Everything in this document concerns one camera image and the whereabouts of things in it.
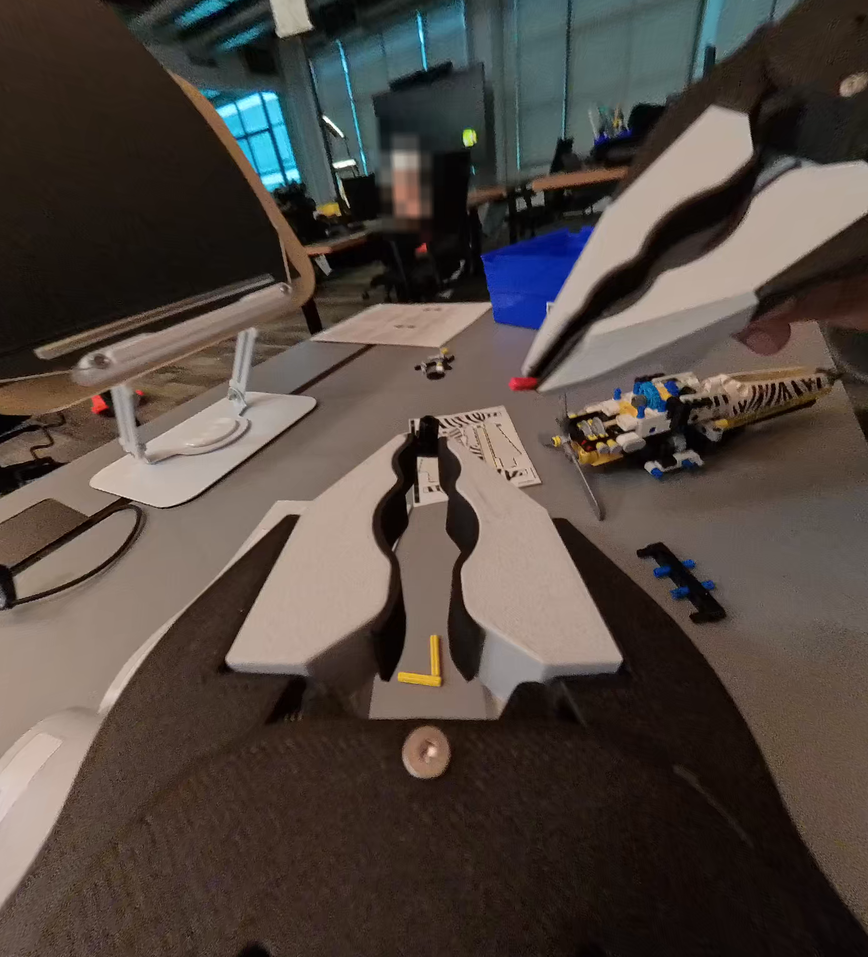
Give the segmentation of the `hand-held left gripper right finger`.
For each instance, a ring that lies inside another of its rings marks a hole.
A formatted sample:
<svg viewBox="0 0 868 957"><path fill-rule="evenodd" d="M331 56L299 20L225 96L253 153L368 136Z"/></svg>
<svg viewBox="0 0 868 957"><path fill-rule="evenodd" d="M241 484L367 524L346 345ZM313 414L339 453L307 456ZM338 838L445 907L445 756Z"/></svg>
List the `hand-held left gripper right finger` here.
<svg viewBox="0 0 868 957"><path fill-rule="evenodd" d="M456 440L440 440L439 469L457 548L446 621L457 676L439 718L495 720L522 685L619 674L619 645L549 512Z"/></svg>

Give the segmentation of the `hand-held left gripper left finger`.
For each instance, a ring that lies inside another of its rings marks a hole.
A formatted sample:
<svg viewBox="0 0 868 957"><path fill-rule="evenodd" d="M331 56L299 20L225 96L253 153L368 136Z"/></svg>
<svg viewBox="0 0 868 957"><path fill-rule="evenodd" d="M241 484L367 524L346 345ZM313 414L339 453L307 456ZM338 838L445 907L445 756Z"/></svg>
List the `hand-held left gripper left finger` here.
<svg viewBox="0 0 868 957"><path fill-rule="evenodd" d="M414 437L395 435L310 501L229 647L233 672L302 678L370 718L404 651L396 554L411 516Z"/></svg>

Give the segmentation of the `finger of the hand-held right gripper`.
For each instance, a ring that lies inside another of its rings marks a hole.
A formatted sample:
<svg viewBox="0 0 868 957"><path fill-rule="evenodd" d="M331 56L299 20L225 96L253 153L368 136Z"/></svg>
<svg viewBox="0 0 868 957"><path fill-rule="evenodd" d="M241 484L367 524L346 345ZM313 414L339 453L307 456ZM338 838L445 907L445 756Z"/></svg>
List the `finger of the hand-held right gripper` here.
<svg viewBox="0 0 868 957"><path fill-rule="evenodd" d="M668 242L699 230L673 226L708 197L718 197L751 167L754 149L747 113L713 105L641 173L626 180L595 229L536 334L522 366L545 379L575 341L608 307L631 295Z"/></svg>
<svg viewBox="0 0 868 957"><path fill-rule="evenodd" d="M868 162L791 168L752 196L710 251L570 334L537 372L537 391L570 389L667 352L693 357L789 298L865 273Z"/></svg>

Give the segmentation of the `yellow angled lego piece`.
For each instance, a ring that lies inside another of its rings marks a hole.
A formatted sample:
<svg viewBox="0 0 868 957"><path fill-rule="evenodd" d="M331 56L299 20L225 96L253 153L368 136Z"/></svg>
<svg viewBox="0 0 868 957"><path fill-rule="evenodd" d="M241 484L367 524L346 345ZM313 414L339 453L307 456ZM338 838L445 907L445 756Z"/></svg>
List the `yellow angled lego piece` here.
<svg viewBox="0 0 868 957"><path fill-rule="evenodd" d="M418 687L440 688L443 682L440 636L431 635L428 641L429 648L429 672L427 674L399 672L397 682Z"/></svg>

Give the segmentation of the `lego helicopter model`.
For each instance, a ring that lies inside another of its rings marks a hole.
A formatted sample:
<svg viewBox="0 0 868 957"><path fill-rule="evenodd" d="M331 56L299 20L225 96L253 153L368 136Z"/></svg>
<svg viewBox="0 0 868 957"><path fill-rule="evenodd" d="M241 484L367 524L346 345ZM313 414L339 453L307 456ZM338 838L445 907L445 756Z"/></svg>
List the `lego helicopter model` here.
<svg viewBox="0 0 868 957"><path fill-rule="evenodd" d="M640 376L629 390L570 412L545 438L580 475L597 520L595 470L636 465L656 479L704 466L703 452L747 427L813 407L841 379L833 367L790 366L720 373Z"/></svg>

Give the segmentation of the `black lego beam blue pins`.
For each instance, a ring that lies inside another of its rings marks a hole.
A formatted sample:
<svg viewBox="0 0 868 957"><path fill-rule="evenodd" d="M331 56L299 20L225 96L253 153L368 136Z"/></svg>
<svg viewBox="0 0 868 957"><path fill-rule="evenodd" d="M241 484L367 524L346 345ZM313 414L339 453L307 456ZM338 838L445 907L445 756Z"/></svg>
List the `black lego beam blue pins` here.
<svg viewBox="0 0 868 957"><path fill-rule="evenodd" d="M727 618L726 610L715 597L715 582L696 577L695 562L679 558L662 542L646 544L636 550L637 558L654 564L653 576L667 581L672 600L691 605L691 622L695 625L717 624Z"/></svg>

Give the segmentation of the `lego instruction booklet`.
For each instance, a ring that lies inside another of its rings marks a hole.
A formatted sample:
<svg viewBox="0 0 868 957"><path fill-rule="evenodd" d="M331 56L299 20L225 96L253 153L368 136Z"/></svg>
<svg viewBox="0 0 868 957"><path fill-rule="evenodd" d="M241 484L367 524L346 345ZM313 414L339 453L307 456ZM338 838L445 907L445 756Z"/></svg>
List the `lego instruction booklet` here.
<svg viewBox="0 0 868 957"><path fill-rule="evenodd" d="M0 955L30 955L93 859L204 762L263 726L288 681L225 657L310 502L279 500L214 579L125 662L99 705L0 758Z"/></svg>

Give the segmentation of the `person's right hand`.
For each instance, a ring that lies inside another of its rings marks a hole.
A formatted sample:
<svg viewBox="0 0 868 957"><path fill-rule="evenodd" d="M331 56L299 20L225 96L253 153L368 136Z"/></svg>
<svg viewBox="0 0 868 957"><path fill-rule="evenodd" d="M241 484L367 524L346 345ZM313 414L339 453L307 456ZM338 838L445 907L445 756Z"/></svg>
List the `person's right hand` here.
<svg viewBox="0 0 868 957"><path fill-rule="evenodd" d="M793 325L808 321L868 333L868 274L798 293L753 320L734 338L756 354L774 355L786 347Z"/></svg>

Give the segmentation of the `blue plastic bin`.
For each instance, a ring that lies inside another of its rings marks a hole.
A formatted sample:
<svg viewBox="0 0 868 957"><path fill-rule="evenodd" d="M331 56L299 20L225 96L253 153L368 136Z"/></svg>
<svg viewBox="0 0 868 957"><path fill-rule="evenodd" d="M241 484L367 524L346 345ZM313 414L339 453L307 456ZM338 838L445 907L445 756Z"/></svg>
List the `blue plastic bin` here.
<svg viewBox="0 0 868 957"><path fill-rule="evenodd" d="M593 231L589 225L559 229L484 253L494 321L540 329Z"/></svg>

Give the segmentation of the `zebra striped sticker sheet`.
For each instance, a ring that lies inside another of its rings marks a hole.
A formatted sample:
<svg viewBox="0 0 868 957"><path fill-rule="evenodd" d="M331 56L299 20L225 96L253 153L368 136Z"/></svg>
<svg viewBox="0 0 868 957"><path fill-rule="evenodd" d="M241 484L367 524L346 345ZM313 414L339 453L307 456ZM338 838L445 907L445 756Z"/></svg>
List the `zebra striped sticker sheet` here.
<svg viewBox="0 0 868 957"><path fill-rule="evenodd" d="M519 488L542 484L505 407L494 406L436 417L440 420L440 439L460 444L478 461L490 465L507 482ZM417 456L416 478L406 499L409 509L447 500L440 486L438 457Z"/></svg>

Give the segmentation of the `large black monitor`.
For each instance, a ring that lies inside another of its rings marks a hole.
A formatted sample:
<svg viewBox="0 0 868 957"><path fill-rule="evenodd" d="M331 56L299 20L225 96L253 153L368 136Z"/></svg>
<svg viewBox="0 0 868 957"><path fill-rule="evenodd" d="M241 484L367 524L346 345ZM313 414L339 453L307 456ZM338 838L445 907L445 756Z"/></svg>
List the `large black monitor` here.
<svg viewBox="0 0 868 957"><path fill-rule="evenodd" d="M372 105L386 229L447 231L491 201L494 115L483 65L418 71L374 95Z"/></svg>

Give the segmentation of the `white paper sheet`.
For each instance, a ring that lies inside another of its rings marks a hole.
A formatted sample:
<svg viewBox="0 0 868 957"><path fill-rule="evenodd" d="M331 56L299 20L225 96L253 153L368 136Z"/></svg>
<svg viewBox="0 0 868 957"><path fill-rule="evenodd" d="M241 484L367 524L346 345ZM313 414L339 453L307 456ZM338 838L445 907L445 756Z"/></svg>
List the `white paper sheet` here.
<svg viewBox="0 0 868 957"><path fill-rule="evenodd" d="M438 349L490 310L489 302L372 305L312 340Z"/></svg>

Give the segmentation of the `tablet in tan case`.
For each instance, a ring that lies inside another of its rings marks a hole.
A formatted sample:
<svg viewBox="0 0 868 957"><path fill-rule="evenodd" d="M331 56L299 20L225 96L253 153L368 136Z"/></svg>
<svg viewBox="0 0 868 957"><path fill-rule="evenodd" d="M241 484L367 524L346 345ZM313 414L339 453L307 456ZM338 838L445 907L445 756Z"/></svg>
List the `tablet in tan case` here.
<svg viewBox="0 0 868 957"><path fill-rule="evenodd" d="M101 2L0 2L0 414L66 409L308 303L215 108Z"/></svg>

